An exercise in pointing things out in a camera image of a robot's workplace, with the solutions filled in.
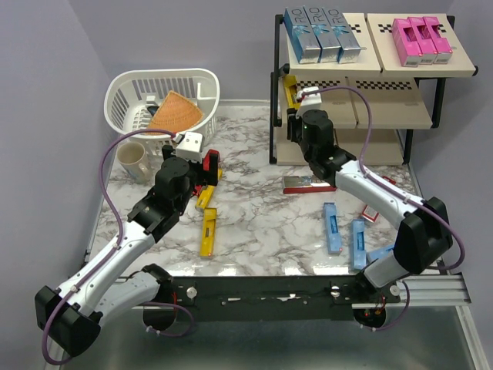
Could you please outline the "silver blue toothpaste box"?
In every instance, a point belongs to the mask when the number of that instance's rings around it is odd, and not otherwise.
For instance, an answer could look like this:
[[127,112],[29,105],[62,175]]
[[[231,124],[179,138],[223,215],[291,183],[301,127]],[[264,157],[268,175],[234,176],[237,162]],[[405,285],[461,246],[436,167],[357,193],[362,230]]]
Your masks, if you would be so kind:
[[287,34],[300,64],[317,63],[320,45],[303,7],[287,7],[283,15]]
[[324,10],[315,5],[305,5],[304,10],[320,45],[319,63],[337,62],[340,43],[327,20]]
[[336,8],[323,7],[329,26],[332,28],[340,44],[338,62],[340,64],[355,63],[361,53],[361,46],[345,16]]

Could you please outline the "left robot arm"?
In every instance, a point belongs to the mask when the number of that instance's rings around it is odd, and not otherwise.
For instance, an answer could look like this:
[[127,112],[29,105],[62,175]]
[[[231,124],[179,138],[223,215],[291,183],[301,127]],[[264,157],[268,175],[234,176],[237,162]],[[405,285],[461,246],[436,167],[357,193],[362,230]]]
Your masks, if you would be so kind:
[[59,345],[69,358],[81,355],[96,341],[102,326],[121,311],[170,297],[169,274],[147,268],[127,282],[116,285],[122,272],[171,231],[185,213],[196,188],[217,185],[220,154],[209,150],[163,147],[163,163],[155,183],[131,210],[126,221],[118,220],[116,236],[100,254],[56,289],[41,288],[35,295],[35,314],[42,329],[42,354],[49,355],[48,340]]

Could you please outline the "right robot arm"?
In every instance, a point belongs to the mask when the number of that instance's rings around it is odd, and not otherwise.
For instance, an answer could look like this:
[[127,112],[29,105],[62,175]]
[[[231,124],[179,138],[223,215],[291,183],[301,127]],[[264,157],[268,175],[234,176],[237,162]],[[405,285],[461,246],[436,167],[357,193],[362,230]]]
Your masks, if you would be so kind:
[[363,201],[397,230],[394,249],[357,274],[354,292],[360,300],[373,301],[384,286],[420,274],[450,249],[453,240],[444,203],[437,197],[423,200],[368,170],[335,144],[326,112],[290,113],[287,138],[300,147],[318,179]]

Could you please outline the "pink toothpaste box horizontal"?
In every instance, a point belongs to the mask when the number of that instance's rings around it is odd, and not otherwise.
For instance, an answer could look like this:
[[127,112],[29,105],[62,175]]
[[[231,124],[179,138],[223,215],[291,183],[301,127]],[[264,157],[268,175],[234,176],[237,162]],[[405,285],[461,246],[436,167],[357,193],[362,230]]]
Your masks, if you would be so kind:
[[401,65],[418,67],[422,60],[422,52],[411,23],[407,19],[396,18],[391,32]]

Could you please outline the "pink toothpaste box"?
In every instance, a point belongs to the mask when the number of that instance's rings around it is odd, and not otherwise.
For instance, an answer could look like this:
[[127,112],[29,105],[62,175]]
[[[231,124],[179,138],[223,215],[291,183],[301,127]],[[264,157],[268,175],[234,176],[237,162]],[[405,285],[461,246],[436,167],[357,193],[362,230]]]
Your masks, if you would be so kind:
[[448,39],[441,35],[441,23],[438,18],[434,16],[425,16],[423,19],[428,28],[431,39],[438,51],[434,64],[447,64],[452,57],[453,50]]
[[438,51],[431,39],[428,28],[422,17],[408,17],[411,25],[410,39],[419,45],[421,64],[431,65],[437,58]]

